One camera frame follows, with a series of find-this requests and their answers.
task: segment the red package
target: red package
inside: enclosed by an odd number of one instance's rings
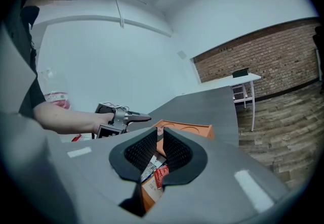
[[[169,168],[167,165],[161,166],[154,170],[154,179],[158,189],[162,188],[163,177],[167,174],[169,174]]]

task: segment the white table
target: white table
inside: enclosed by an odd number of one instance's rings
[[[251,86],[251,93],[252,97],[246,98],[246,99],[239,99],[235,100],[235,103],[244,102],[244,101],[251,101],[252,100],[252,128],[251,131],[254,129],[254,117],[255,117],[255,95],[254,95],[254,84],[253,81],[260,79],[261,76],[249,73],[247,76],[241,76],[233,78],[233,76],[227,76],[222,77],[219,79],[215,79],[212,81],[208,81],[205,83],[198,84],[196,86],[190,87],[186,93],[183,93],[182,95],[192,94],[192,93],[198,93],[203,92],[211,89],[221,88],[224,86],[234,86],[237,84],[244,84],[244,83],[250,83]]]

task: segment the orange box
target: orange box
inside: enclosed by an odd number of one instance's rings
[[[174,121],[165,121],[161,120],[152,127],[157,127],[157,133],[161,132],[164,127],[169,127],[173,129],[179,129],[188,131],[197,135],[200,135],[205,138],[214,139],[214,131],[211,125],[195,125],[195,124],[186,124]],[[163,150],[163,139],[157,142],[156,150],[162,155],[166,156]]]

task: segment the gray table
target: gray table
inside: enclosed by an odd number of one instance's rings
[[[156,124],[161,119],[189,124],[212,125],[217,140],[238,147],[238,126],[229,86],[173,98],[149,113],[152,120],[133,123],[133,131]]]

